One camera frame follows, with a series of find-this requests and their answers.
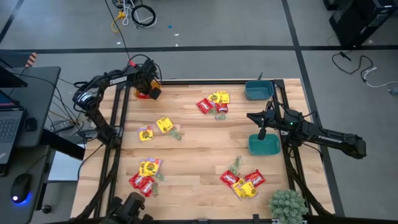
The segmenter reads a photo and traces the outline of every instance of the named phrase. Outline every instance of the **black computer tower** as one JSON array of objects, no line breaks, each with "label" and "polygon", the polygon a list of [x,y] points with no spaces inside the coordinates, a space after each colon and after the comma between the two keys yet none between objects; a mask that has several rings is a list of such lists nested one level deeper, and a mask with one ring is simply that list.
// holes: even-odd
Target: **black computer tower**
[{"label": "black computer tower", "polygon": [[327,10],[337,10],[339,8],[339,5],[345,1],[349,0],[323,0],[323,3],[325,4],[325,7]]},{"label": "black computer tower", "polygon": [[342,46],[360,46],[395,11],[398,0],[354,0],[329,19]]}]

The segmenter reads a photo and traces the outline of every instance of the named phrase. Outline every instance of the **wooden tabletop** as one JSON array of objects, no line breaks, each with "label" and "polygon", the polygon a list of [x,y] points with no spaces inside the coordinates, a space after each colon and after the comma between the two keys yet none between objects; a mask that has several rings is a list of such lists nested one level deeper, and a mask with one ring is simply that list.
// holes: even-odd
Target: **wooden tabletop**
[{"label": "wooden tabletop", "polygon": [[[307,114],[300,79],[284,81],[289,106]],[[200,112],[195,103],[222,90],[229,92],[231,103],[227,119],[216,121],[214,115]],[[108,88],[101,103],[101,112],[108,122],[114,93],[114,88]],[[118,120],[122,101],[121,97]],[[283,154],[252,156],[248,151],[248,138],[257,134],[259,128],[246,117],[246,113],[260,112],[265,106],[266,101],[246,100],[244,85],[167,85],[162,87],[162,94],[156,101],[138,100],[131,91],[115,196],[125,200],[131,192],[138,192],[128,180],[137,173],[141,159],[153,157],[163,160],[160,172],[167,179],[161,182],[155,178],[159,183],[159,196],[146,198],[143,213],[156,220],[242,219],[252,218],[253,214],[272,218],[268,209],[269,199],[276,190],[289,189]],[[156,131],[153,140],[140,142],[137,129],[149,124],[155,127],[155,122],[164,116],[171,119],[182,140]],[[267,133],[278,134],[273,129],[267,129]],[[89,142],[85,157],[99,145],[98,141]],[[308,188],[333,213],[319,153],[307,146],[299,150]],[[82,167],[71,217],[78,215],[96,192],[103,155],[104,147]],[[240,201],[219,179],[237,156],[243,158],[240,177],[259,169],[267,180],[257,188],[259,193],[255,198]],[[104,206],[102,208],[101,214],[105,215]]]}]

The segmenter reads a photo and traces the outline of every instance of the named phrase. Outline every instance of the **green potted plant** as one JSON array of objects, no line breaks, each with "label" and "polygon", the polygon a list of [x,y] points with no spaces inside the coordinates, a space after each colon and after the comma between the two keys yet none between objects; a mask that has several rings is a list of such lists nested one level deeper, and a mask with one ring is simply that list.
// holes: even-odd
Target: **green potted plant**
[{"label": "green potted plant", "polygon": [[281,224],[301,224],[302,215],[308,212],[304,198],[294,190],[277,190],[269,200],[269,208]]}]

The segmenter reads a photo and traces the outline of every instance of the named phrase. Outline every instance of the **teal bowl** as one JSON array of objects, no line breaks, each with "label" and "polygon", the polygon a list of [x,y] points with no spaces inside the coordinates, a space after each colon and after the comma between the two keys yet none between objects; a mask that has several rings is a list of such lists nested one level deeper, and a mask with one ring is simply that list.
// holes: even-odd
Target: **teal bowl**
[{"label": "teal bowl", "polygon": [[249,152],[254,156],[271,156],[280,152],[279,137],[276,134],[266,134],[264,140],[258,140],[258,134],[249,137]]},{"label": "teal bowl", "polygon": [[247,100],[268,100],[274,95],[272,82],[267,80],[248,81],[244,86]]}]

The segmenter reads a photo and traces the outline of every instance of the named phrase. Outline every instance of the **concrete floor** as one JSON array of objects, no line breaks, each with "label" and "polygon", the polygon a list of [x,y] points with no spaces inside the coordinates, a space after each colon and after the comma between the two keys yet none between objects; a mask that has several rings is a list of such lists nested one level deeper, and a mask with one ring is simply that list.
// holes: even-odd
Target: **concrete floor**
[{"label": "concrete floor", "polygon": [[[0,27],[16,5],[0,2]],[[151,29],[122,27],[128,47],[278,45],[293,46],[282,1],[248,0],[144,0],[158,14]],[[328,45],[333,34],[328,24],[331,12],[321,0],[287,0],[301,46]],[[120,35],[110,29],[111,18],[104,2],[85,0],[25,1],[0,43],[0,49],[92,49],[122,48]],[[398,44],[398,17],[390,18],[371,38],[370,45]],[[336,39],[330,45],[338,45]],[[338,52],[303,51],[309,83],[324,128],[355,133],[367,144],[362,160],[330,149],[338,190],[347,217],[398,220],[395,189],[398,159],[396,126],[398,98],[388,87],[370,88],[358,73],[347,75],[331,62]],[[212,50],[185,52],[146,52],[167,78],[302,78],[293,50]],[[356,51],[353,61],[336,58],[347,70],[358,66],[359,56],[370,57],[378,70],[369,76],[374,84],[398,80],[398,50]],[[35,66],[60,66],[61,78],[70,82],[89,80],[105,71],[125,66],[125,53],[39,54]],[[59,81],[67,105],[72,105],[74,88]],[[75,185],[57,185],[68,194],[57,200],[53,215],[35,215],[32,223],[65,220],[70,212]]]}]

